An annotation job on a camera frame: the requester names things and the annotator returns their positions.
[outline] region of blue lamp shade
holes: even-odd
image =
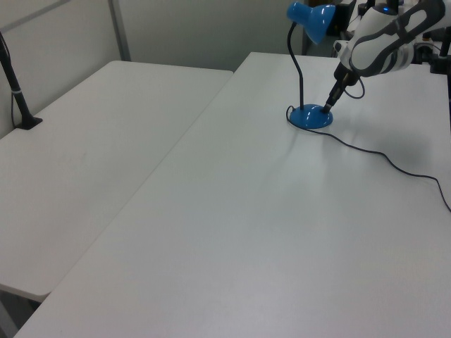
[[[319,44],[326,35],[326,30],[332,21],[335,6],[322,5],[317,7],[308,7],[299,2],[293,2],[288,7],[287,17],[304,27],[309,38]]]

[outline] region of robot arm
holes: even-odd
[[[401,16],[383,4],[368,10],[354,37],[334,45],[340,64],[323,112],[329,112],[346,86],[355,85],[359,77],[406,68],[412,61],[411,42],[417,35],[450,25],[451,0],[423,0]]]

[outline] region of power cord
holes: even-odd
[[[287,37],[287,46],[288,46],[288,52],[290,53],[291,59],[293,60],[293,63],[296,66],[297,73],[299,74],[299,106],[301,109],[304,109],[304,78],[302,77],[302,71],[299,67],[299,63],[296,60],[295,53],[293,53],[293,49],[291,48],[291,36],[293,34],[293,31],[296,28],[296,23],[291,24],[290,31],[288,32]]]
[[[364,85],[364,82],[362,81],[362,79],[360,77],[359,77],[359,82],[360,82],[360,85],[362,86],[362,95],[360,95],[360,96],[352,96],[350,93],[348,93],[346,91],[345,88],[343,88],[343,91],[345,92],[345,94],[348,95],[350,98],[356,99],[356,100],[360,100],[361,98],[363,98],[365,96],[365,85]]]
[[[440,51],[440,48],[438,48],[435,44],[429,44],[427,42],[418,42],[417,44],[414,44],[414,49],[419,47],[434,47]]]
[[[8,45],[6,44],[5,39],[3,38],[3,35],[0,32],[0,42],[3,44],[6,53],[8,54],[9,62],[11,62],[11,55],[9,53]],[[14,123],[14,94],[11,92],[11,122],[13,123],[13,128],[16,128],[16,124]]]
[[[370,153],[370,154],[381,155],[382,157],[384,157],[384,158],[389,162],[389,164],[391,164],[392,167],[394,167],[394,169],[400,171],[401,173],[403,173],[403,174],[405,174],[405,175],[413,176],[413,177],[428,178],[428,179],[430,179],[430,180],[434,180],[434,181],[437,183],[437,185],[438,185],[438,189],[440,190],[440,195],[442,195],[443,203],[445,204],[445,206],[446,206],[446,208],[448,209],[448,211],[451,212],[451,208],[450,208],[450,206],[448,205],[448,203],[446,202],[445,197],[443,196],[442,187],[440,186],[440,183],[439,183],[439,181],[438,181],[437,178],[435,178],[435,177],[433,177],[433,176],[428,176],[428,175],[418,175],[418,174],[409,173],[408,171],[403,170],[403,169],[399,168],[398,166],[396,166],[396,165],[388,158],[388,156],[385,155],[383,152],[380,152],[380,151],[374,151],[374,150],[368,150],[368,149],[359,148],[358,146],[353,146],[353,145],[348,144],[348,143],[344,142],[343,140],[339,139],[339,138],[336,137],[335,135],[329,134],[328,132],[319,132],[319,131],[317,131],[317,130],[312,130],[312,129],[307,129],[307,128],[301,128],[301,127],[298,127],[298,126],[296,126],[296,125],[293,125],[293,124],[291,123],[291,121],[290,121],[290,115],[289,115],[290,108],[291,108],[291,111],[293,111],[293,110],[295,109],[295,107],[289,106],[289,107],[287,108],[285,117],[287,118],[288,123],[290,123],[292,126],[298,128],[298,129],[301,129],[301,130],[305,130],[305,131],[307,131],[307,132],[312,132],[312,133],[314,133],[314,134],[319,134],[319,135],[323,135],[323,136],[329,136],[329,137],[332,137],[332,138],[335,139],[336,141],[339,141],[341,144],[344,144],[345,146],[348,146],[349,148],[352,148],[352,149],[355,149],[355,150],[358,150],[358,151],[363,151],[364,153]]]
[[[11,92],[11,122],[13,123],[13,128],[16,129],[16,124],[14,123],[14,94]]]
[[[357,16],[355,18],[353,18],[350,23],[347,24],[347,26],[349,27],[350,24],[352,24],[360,15],[357,14]]]

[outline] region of desk lamp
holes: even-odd
[[[22,123],[14,127],[30,130],[35,125],[41,123],[42,119],[34,117],[28,110],[27,103],[25,102],[25,97],[23,97],[22,89],[19,86],[16,74],[14,73],[13,65],[11,64],[11,56],[9,55],[8,47],[6,46],[5,39],[3,38],[1,32],[0,32],[0,62],[5,72],[6,78],[8,79],[9,86],[11,87],[11,94],[16,99],[17,105],[20,110],[20,114],[22,114]]]
[[[299,128],[317,129],[330,125],[333,116],[330,111],[324,113],[323,107],[316,104],[304,105],[304,79],[299,64],[291,48],[291,36],[296,25],[304,27],[308,37],[318,44],[326,35],[326,30],[330,25],[335,7],[331,5],[322,5],[317,7],[308,7],[299,2],[290,5],[287,11],[287,17],[291,19],[291,25],[288,33],[288,51],[295,63],[297,72],[299,73],[299,101],[300,105],[290,114],[290,122]]]

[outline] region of table top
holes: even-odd
[[[231,75],[115,61],[0,140],[0,289],[53,291]]]
[[[299,57],[306,103],[337,62]],[[446,77],[364,81],[326,130],[449,196]],[[289,56],[251,54],[17,337],[449,337],[436,186],[289,126],[297,90]]]

